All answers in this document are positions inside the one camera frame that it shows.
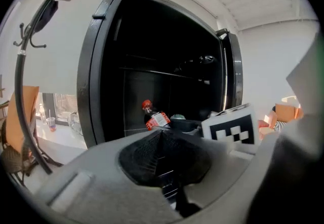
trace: window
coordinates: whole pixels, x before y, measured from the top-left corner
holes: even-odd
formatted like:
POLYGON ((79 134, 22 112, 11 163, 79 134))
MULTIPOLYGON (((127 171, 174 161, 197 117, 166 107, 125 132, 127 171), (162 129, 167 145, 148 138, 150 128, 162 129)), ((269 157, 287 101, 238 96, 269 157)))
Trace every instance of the window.
POLYGON ((36 100, 36 117, 40 119, 39 104, 43 104, 46 118, 55 117, 58 125, 68 126, 67 119, 70 114, 77 111, 76 95, 58 93, 38 93, 36 100))
POLYGON ((54 107, 56 119, 66 121, 70 114, 77 111, 77 101, 75 95, 54 94, 54 107))
POLYGON ((44 107, 44 103, 43 103, 43 94, 41 92, 38 93, 37 99, 36 99, 36 117, 40 117, 41 114, 39 113, 39 105, 42 104, 44 107))

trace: coat rack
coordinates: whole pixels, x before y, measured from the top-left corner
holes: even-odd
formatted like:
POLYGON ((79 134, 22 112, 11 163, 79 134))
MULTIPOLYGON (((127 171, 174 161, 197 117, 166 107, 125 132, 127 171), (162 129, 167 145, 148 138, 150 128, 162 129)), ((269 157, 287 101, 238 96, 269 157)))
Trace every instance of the coat rack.
POLYGON ((19 25, 20 27, 20 36, 21 36, 21 42, 17 43, 14 42, 15 46, 21 47, 18 51, 17 56, 17 62, 16 62, 16 71, 15 71, 15 96, 16 96, 16 107, 17 107, 17 113, 19 118, 19 123, 22 129, 22 132, 24 134, 24 137, 30 147, 30 150, 32 154, 35 156, 37 162, 41 167, 45 170, 47 174, 51 174, 52 170, 47 165, 46 161, 40 154, 40 152, 37 149, 37 146, 34 143, 32 134, 29 129, 29 125, 27 123, 27 120, 25 118, 25 109, 23 104, 23 94, 22 94, 22 82, 23 82, 23 73, 24 73, 24 65, 25 65, 25 59, 26 59, 26 48, 28 46, 28 42, 30 42, 31 46, 34 48, 45 48, 46 45, 34 45, 31 38, 33 34, 35 33, 35 27, 37 23, 39 22, 40 18, 42 17, 44 11, 48 7, 48 5, 51 3, 52 0, 44 0, 41 6, 38 8, 36 13, 34 14, 31 22, 24 28, 24 24, 21 23, 19 25))

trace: black pole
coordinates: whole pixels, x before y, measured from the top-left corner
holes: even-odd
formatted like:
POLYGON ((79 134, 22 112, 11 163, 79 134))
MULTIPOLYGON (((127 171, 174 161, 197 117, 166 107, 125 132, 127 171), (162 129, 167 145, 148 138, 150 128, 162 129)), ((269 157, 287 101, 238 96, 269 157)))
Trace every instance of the black pole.
POLYGON ((18 54, 17 63, 16 63, 16 72, 15 72, 15 98, 16 98, 16 107, 17 114, 20 123, 20 127, 24 134, 24 137, 30 147, 32 154, 35 156, 39 165, 44 169, 47 174, 51 174, 52 170, 49 168, 45 159, 42 157, 40 152, 35 145, 35 142, 32 138, 32 134, 30 132, 29 125, 25 118, 25 108, 23 103, 23 93, 22 93, 22 79, 24 72, 24 64, 25 64, 26 55, 18 54))
POLYGON ((24 138, 27 141, 32 154, 34 155, 35 159, 39 163, 39 165, 44 169, 47 174, 51 174, 52 170, 46 163, 45 159, 42 157, 41 153, 39 152, 34 140, 33 136, 30 132, 29 125, 25 118, 25 107, 23 101, 23 74, 24 74, 24 65, 26 60, 26 48, 28 42, 34 32, 34 28, 38 23, 41 15, 43 14, 44 10, 47 8, 48 4, 51 0, 44 0, 42 5, 39 7, 35 15, 33 16, 30 24, 27 26, 26 34, 22 40, 21 49, 18 52, 17 62, 16 62, 16 71, 15 71, 15 100, 16 100, 16 108, 18 119, 20 123, 21 130, 24 134, 24 138))

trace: coca-cola bottle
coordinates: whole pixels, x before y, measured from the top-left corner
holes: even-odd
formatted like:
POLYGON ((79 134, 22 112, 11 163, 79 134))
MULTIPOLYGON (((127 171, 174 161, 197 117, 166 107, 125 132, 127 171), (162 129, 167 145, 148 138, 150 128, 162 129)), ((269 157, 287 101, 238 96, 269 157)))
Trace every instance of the coca-cola bottle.
POLYGON ((152 130, 154 126, 165 127, 170 123, 167 115, 163 111, 157 111, 155 108, 153 108, 150 100, 143 101, 142 109, 145 112, 144 123, 148 130, 152 130))

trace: black mesh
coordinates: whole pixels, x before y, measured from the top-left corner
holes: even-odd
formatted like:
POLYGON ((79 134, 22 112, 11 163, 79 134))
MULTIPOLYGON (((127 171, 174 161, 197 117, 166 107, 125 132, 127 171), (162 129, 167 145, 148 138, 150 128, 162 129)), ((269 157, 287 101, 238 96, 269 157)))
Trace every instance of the black mesh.
POLYGON ((154 132, 121 151, 121 168, 136 184, 161 187, 164 194, 200 182, 211 160, 205 150, 186 138, 172 131, 154 132))

